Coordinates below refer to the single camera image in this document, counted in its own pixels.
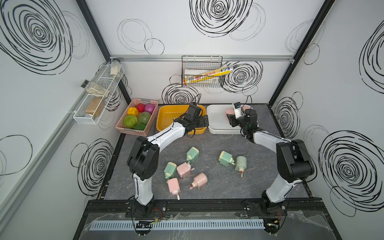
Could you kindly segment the white plastic storage box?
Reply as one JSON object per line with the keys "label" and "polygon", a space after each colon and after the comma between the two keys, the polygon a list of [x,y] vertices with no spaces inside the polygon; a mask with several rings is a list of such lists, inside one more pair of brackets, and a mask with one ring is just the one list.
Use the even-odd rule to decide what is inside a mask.
{"label": "white plastic storage box", "polygon": [[233,105],[209,105],[207,107],[207,115],[209,118],[209,132],[219,135],[240,135],[241,128],[239,126],[232,127],[226,120],[226,110],[234,109]]}

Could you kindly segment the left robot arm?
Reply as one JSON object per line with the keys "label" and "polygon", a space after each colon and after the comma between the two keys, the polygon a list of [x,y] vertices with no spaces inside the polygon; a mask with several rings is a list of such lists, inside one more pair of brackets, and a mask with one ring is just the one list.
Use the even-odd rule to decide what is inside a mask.
{"label": "left robot arm", "polygon": [[154,208],[152,176],[157,171],[161,151],[175,140],[195,131],[196,128],[208,126],[208,116],[203,115],[203,110],[197,103],[191,103],[187,111],[163,131],[150,137],[136,138],[127,160],[127,166],[134,179],[134,207],[143,216],[150,215]]}

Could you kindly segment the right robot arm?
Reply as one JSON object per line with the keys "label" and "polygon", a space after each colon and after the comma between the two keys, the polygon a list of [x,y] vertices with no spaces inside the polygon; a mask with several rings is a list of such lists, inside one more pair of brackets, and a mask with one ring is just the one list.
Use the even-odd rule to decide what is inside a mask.
{"label": "right robot arm", "polygon": [[233,109],[233,114],[227,114],[230,125],[239,126],[242,135],[250,142],[276,153],[278,175],[262,193],[263,201],[260,203],[263,213],[271,214],[282,207],[286,196],[296,185],[315,173],[315,167],[302,140],[285,139],[262,130],[257,112],[252,108],[243,110],[240,103],[235,103]]}

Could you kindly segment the yellow plastic storage box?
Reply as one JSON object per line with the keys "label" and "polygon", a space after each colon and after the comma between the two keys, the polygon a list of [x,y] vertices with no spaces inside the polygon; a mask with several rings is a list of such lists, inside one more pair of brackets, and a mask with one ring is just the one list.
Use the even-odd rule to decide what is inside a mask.
{"label": "yellow plastic storage box", "polygon": [[[167,127],[169,127],[173,122],[174,119],[180,117],[182,114],[188,111],[190,105],[164,105],[161,108],[159,108],[157,122],[156,122],[156,128],[159,132],[165,130]],[[198,105],[199,108],[202,109],[201,116],[206,115],[206,109],[202,105]],[[205,130],[208,127],[200,127],[195,128],[195,130],[192,130],[188,132],[189,136],[194,135],[200,135],[205,132]]]}

